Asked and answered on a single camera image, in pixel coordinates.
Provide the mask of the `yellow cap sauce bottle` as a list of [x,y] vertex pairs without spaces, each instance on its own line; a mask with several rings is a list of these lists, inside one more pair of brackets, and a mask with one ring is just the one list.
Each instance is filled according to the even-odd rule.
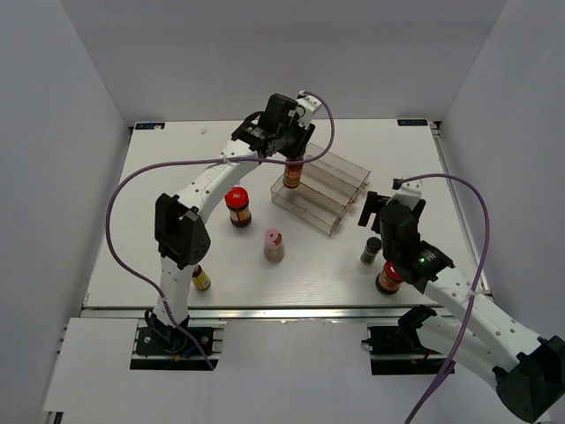
[[282,183],[288,189],[295,189],[300,184],[303,171],[303,156],[296,158],[288,158],[285,162],[284,173],[282,175]]

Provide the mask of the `red lid dark sauce jar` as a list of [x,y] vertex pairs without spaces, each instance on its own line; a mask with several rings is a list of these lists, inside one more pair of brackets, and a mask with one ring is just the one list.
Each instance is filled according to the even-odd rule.
[[240,186],[234,186],[224,196],[226,207],[229,210],[230,222],[238,228],[248,226],[252,221],[249,209],[248,192]]

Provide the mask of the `small yellow label bottle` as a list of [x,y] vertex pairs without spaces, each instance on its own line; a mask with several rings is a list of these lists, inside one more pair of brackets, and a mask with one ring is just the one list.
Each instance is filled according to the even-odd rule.
[[206,291],[211,286],[211,280],[199,264],[193,269],[192,283],[198,291]]

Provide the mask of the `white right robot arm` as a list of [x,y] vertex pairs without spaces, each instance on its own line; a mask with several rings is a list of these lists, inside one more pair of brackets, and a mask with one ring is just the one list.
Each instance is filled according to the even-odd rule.
[[455,366],[482,379],[519,420],[534,423],[564,396],[564,341],[542,337],[500,309],[476,281],[465,282],[454,262],[425,242],[419,218],[426,205],[422,182],[401,178],[391,196],[370,192],[359,217],[379,241],[385,263],[375,279],[377,290],[392,296],[402,285],[447,309],[451,323],[425,305],[398,320],[395,344],[403,351],[437,352],[445,360],[427,397]]

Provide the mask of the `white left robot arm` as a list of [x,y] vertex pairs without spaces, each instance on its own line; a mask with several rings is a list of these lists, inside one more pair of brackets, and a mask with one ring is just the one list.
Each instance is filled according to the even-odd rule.
[[307,163],[313,118],[326,106],[308,91],[297,98],[271,95],[263,111],[253,112],[235,129],[218,158],[203,161],[206,168],[185,189],[157,199],[154,237],[162,276],[153,313],[163,323],[155,339],[166,352],[185,346],[187,333],[178,324],[189,315],[190,275],[211,246],[206,223],[212,212],[229,190],[261,164]]

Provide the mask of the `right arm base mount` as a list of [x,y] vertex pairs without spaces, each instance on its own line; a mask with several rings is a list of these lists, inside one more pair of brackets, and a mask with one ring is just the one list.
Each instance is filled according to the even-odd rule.
[[370,353],[373,376],[434,375],[445,356],[424,347],[417,335],[425,319],[438,314],[430,307],[417,305],[402,315],[395,325],[373,325],[361,345]]

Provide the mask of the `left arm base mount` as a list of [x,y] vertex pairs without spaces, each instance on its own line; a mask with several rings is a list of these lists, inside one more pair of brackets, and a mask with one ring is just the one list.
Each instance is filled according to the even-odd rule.
[[174,326],[158,320],[147,310],[132,345],[131,370],[143,371],[212,371],[222,352],[223,329],[218,327],[189,327],[189,319],[181,322],[198,342],[195,342]]

